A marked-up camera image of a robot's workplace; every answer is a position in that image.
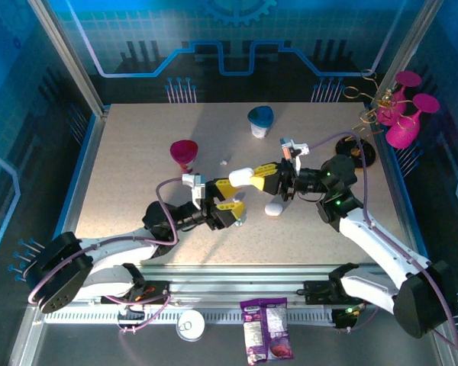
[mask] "snack bag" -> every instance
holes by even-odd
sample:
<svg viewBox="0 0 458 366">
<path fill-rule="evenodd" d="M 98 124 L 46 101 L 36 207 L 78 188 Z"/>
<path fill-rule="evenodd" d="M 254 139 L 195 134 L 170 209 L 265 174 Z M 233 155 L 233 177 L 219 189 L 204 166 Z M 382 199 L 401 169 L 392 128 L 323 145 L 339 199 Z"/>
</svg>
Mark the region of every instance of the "snack bag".
<svg viewBox="0 0 458 366">
<path fill-rule="evenodd" d="M 293 359 L 287 331 L 287 299 L 248 300 L 240 306 L 248 365 Z"/>
</svg>

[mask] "gear logo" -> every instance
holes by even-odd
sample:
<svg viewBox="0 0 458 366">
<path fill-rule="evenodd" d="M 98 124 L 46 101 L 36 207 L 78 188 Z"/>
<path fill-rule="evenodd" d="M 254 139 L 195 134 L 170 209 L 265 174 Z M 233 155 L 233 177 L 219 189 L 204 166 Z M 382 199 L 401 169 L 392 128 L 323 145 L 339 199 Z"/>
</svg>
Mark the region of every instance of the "gear logo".
<svg viewBox="0 0 458 366">
<path fill-rule="evenodd" d="M 261 15 L 268 15 L 269 8 L 276 5 L 276 0 L 201 0 L 206 15 L 225 25 L 250 25 L 259 21 Z"/>
</svg>

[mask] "wooden platform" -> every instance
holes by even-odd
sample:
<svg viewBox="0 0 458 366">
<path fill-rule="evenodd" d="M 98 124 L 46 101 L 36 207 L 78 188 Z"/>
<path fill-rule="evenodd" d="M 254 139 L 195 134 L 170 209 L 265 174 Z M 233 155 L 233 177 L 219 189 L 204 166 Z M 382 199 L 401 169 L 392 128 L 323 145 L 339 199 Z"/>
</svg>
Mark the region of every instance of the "wooden platform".
<svg viewBox="0 0 458 366">
<path fill-rule="evenodd" d="M 290 136 L 309 145 L 359 121 L 359 103 L 269 104 L 276 122 L 269 136 L 251 135 L 247 113 L 257 103 L 114 104 L 102 136 L 76 234 L 102 237 L 142 226 L 141 218 L 161 181 L 180 175 L 169 155 L 172 142 L 191 139 L 199 145 L 195 172 L 207 179 L 227 177 L 243 167 L 282 158 L 279 139 Z M 333 139 L 302 159 L 318 169 L 334 154 Z M 227 160 L 222 166 L 220 161 Z M 356 171 L 354 194 L 363 199 L 363 174 Z M 165 201 L 191 200 L 187 187 L 174 184 L 162 192 Z M 371 259 L 356 244 L 336 233 L 318 216 L 315 204 L 295 199 L 280 217 L 264 214 L 274 197 L 255 188 L 242 191 L 247 221 L 242 227 L 211 232 L 207 226 L 182 234 L 170 254 L 146 264 L 183 265 L 324 265 L 364 263 Z M 369 211 L 402 239 L 401 228 L 379 158 L 369 169 Z"/>
</svg>

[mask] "round container lid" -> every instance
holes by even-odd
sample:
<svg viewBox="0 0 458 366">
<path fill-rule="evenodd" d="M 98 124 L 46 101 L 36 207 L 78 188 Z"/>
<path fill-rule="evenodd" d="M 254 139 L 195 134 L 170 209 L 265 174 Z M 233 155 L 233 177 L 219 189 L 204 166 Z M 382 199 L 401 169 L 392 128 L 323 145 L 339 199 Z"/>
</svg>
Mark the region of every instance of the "round container lid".
<svg viewBox="0 0 458 366">
<path fill-rule="evenodd" d="M 258 127 L 268 128 L 272 125 L 275 118 L 272 108 L 267 105 L 253 108 L 247 115 L 248 120 Z"/>
<path fill-rule="evenodd" d="M 176 324 L 181 337 L 187 340 L 198 339 L 205 329 L 204 317 L 196 310 L 185 311 Z"/>
</svg>

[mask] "black round base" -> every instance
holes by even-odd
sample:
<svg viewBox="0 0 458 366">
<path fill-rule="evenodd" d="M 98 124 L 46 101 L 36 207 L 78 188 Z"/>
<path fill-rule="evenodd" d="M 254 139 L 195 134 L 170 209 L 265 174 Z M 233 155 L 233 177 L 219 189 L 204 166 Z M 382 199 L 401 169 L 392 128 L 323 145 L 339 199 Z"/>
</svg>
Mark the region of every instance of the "black round base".
<svg viewBox="0 0 458 366">
<path fill-rule="evenodd" d="M 346 155 L 353 159 L 355 168 L 362 169 L 363 162 L 361 161 L 360 148 L 356 143 L 355 139 L 346 141 L 347 137 L 343 137 L 336 144 L 336 154 Z M 363 151 L 365 152 L 366 167 L 371 166 L 376 160 L 376 151 L 368 142 L 364 139 L 360 139 L 363 145 Z"/>
</svg>

